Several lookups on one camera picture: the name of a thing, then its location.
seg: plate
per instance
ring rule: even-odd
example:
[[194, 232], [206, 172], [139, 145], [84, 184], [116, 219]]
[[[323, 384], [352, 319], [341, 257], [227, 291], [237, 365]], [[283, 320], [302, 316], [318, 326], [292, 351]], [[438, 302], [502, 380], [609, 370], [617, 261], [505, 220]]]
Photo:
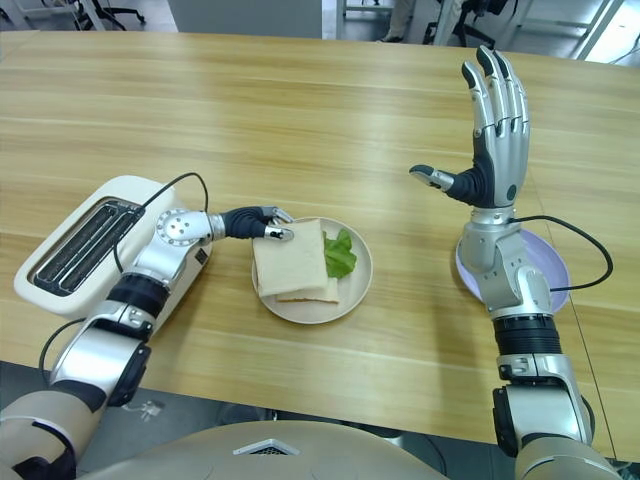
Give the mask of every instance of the plate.
[[[341, 228], [351, 235], [351, 251], [358, 257], [356, 268], [349, 275], [338, 280], [339, 303], [325, 302], [278, 302], [275, 295], [259, 297], [260, 301], [279, 317], [295, 323], [316, 324], [326, 323], [343, 317], [362, 301], [371, 286], [373, 279], [373, 261], [369, 247], [364, 239], [353, 228], [338, 220], [324, 217], [299, 218], [296, 221], [314, 220], [318, 218], [322, 229], [329, 238], [336, 238]], [[258, 277], [256, 263], [251, 265], [251, 280], [253, 289], [258, 294]]]
[[[549, 288], [566, 287], [569, 285], [569, 270], [567, 265], [562, 260], [562, 257], [555, 248], [553, 248], [547, 241], [536, 235], [529, 230], [520, 230], [522, 234], [522, 240], [524, 240], [525, 247], [527, 248], [527, 256], [531, 263], [540, 270], [549, 282]], [[462, 281], [467, 288], [473, 293], [473, 295], [480, 301], [480, 289], [478, 283], [473, 278], [473, 275], [464, 268], [460, 261], [460, 255], [458, 255], [458, 247], [456, 247], [456, 267], [458, 267], [458, 273], [462, 278]], [[551, 292], [551, 309], [553, 312], [557, 312], [569, 299], [569, 292]]]

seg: power cord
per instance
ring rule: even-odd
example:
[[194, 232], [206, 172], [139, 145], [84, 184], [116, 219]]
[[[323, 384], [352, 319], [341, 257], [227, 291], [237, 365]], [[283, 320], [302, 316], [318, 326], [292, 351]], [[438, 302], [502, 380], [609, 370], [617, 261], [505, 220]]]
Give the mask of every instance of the power cord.
[[55, 332], [53, 332], [51, 334], [51, 336], [49, 337], [49, 339], [44, 343], [44, 346], [42, 347], [42, 350], [40, 351], [40, 359], [38, 360], [38, 370], [40, 370], [40, 375], [42, 376], [42, 381], [44, 382], [44, 386], [45, 387], [47, 387], [47, 388], [49, 387], [49, 379], [47, 378], [47, 376], [45, 375], [45, 372], [44, 372], [44, 361], [45, 361], [45, 358], [47, 356], [47, 351], [49, 350], [49, 347], [51, 346], [51, 343], [53, 343], [53, 341], [56, 339], [56, 337], [58, 335], [60, 335], [64, 330], [69, 328], [71, 325], [75, 325], [77, 323], [84, 322], [84, 320], [85, 320], [84, 318], [78, 318], [77, 320], [71, 320], [70, 322], [65, 323], [60, 328], [58, 328]]
[[440, 461], [440, 473], [443, 474], [446, 477], [447, 476], [447, 461], [445, 460], [444, 455], [442, 454], [442, 450], [440, 450], [438, 445], [436, 445], [436, 442], [434, 442], [431, 439], [431, 437], [429, 437], [429, 435], [423, 435], [422, 437], [429, 443], [429, 445], [431, 445], [433, 447], [435, 452], [438, 454], [438, 459]]
[[580, 290], [583, 288], [593, 287], [594, 285], [598, 285], [599, 283], [604, 282], [613, 273], [613, 260], [611, 259], [611, 255], [609, 254], [607, 249], [604, 247], [604, 245], [602, 245], [599, 241], [597, 241], [595, 238], [593, 238], [584, 230], [579, 229], [575, 225], [571, 225], [569, 222], [565, 222], [560, 218], [552, 217], [550, 215], [532, 215], [530, 217], [512, 218], [511, 220], [509, 220], [509, 223], [528, 222], [530, 220], [548, 220], [550, 222], [554, 222], [559, 225], [562, 225], [565, 228], [568, 228], [572, 232], [577, 233], [581, 237], [586, 238], [589, 242], [591, 242], [591, 244], [593, 244], [598, 250], [600, 250], [600, 253], [602, 253], [602, 256], [607, 262], [607, 271], [597, 280], [594, 280], [593, 282], [589, 282], [589, 283], [583, 283], [581, 285], [571, 285], [568, 287], [552, 288], [550, 289], [552, 292], [564, 292], [567, 290]]
[[[181, 180], [184, 180], [187, 177], [196, 177], [199, 181], [200, 184], [202, 185], [202, 190], [204, 191], [204, 212], [206, 212], [207, 210], [209, 210], [209, 190], [207, 190], [207, 185], [204, 183], [204, 180], [202, 179], [202, 177], [197, 174], [196, 172], [189, 172], [189, 173], [183, 173], [182, 175], [174, 178], [173, 180], [171, 180], [169, 183], [167, 183], [166, 185], [164, 185], [162, 188], [160, 188], [156, 193], [154, 193], [153, 195], [151, 195], [146, 202], [144, 202], [142, 205], [140, 205], [138, 208], [136, 208], [136, 210], [133, 212], [132, 214], [132, 218], [129, 220], [129, 225], [131, 225], [131, 223], [134, 220], [138, 220], [140, 219], [140, 217], [142, 217], [142, 215], [144, 215], [144, 210], [145, 208], [147, 208], [154, 200], [156, 200], [160, 195], [162, 195], [164, 192], [166, 192], [169, 188], [171, 188], [172, 186], [174, 186], [176, 183], [180, 182]], [[113, 243], [113, 259], [116, 262], [116, 267], [118, 267], [118, 271], [120, 273], [124, 272], [124, 269], [122, 268], [122, 263], [120, 263], [120, 258], [118, 257], [118, 243], [120, 242], [120, 240], [122, 240], [122, 238], [124, 237], [125, 233], [120, 235], [118, 238], [116, 238], [115, 242]]]

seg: chair leg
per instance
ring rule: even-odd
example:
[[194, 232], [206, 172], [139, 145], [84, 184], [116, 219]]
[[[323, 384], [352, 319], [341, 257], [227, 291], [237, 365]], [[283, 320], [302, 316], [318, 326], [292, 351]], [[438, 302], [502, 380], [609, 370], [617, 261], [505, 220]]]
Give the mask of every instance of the chair leg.
[[106, 9], [104, 9], [104, 10], [105, 10], [104, 11], [104, 16], [101, 15], [101, 18], [104, 18], [105, 20], [109, 20], [111, 23], [113, 23], [116, 27], [118, 27], [123, 32], [125, 32], [127, 30], [124, 25], [122, 25], [118, 20], [116, 20], [116, 17], [111, 15], [111, 13], [107, 12]]
[[105, 7], [102, 10], [104, 10], [107, 13], [110, 13], [111, 15], [115, 15], [118, 13], [130, 13], [132, 15], [135, 15], [138, 18], [138, 21], [140, 23], [145, 23], [145, 18], [143, 15], [140, 15], [140, 12], [138, 10], [135, 10], [133, 8], [120, 8], [120, 7]]

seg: beige plate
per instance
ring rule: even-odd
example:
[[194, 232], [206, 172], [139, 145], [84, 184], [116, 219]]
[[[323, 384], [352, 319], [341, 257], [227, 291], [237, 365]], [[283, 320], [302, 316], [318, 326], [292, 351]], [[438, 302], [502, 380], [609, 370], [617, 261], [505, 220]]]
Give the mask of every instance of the beige plate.
[[[346, 277], [338, 280], [338, 295], [340, 303], [325, 302], [278, 302], [275, 295], [260, 298], [265, 307], [279, 317], [296, 323], [325, 323], [336, 320], [353, 310], [367, 294], [373, 278], [373, 262], [369, 247], [358, 232], [344, 223], [330, 218], [318, 217], [322, 229], [327, 232], [329, 238], [336, 238], [341, 228], [345, 228], [351, 234], [351, 251], [358, 257], [356, 268]], [[299, 218], [297, 221], [312, 220], [312, 218]], [[256, 264], [251, 266], [251, 279], [253, 289], [258, 292], [258, 279]]]

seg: purple plate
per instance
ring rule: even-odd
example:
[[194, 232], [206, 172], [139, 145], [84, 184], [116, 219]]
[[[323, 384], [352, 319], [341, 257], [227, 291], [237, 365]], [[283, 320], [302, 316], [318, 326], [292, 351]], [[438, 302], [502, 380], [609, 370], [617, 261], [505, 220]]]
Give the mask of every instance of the purple plate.
[[[569, 270], [567, 270], [564, 260], [562, 260], [562, 257], [556, 252], [555, 248], [549, 245], [545, 239], [529, 230], [522, 229], [520, 231], [522, 233], [522, 240], [524, 240], [525, 247], [527, 248], [529, 260], [547, 277], [549, 288], [568, 286]], [[456, 247], [456, 267], [458, 267], [460, 278], [462, 278], [467, 288], [478, 300], [482, 301], [477, 282], [460, 261], [458, 247]], [[567, 291], [551, 292], [551, 308], [553, 312], [555, 313], [564, 307], [568, 299], [569, 292]]]

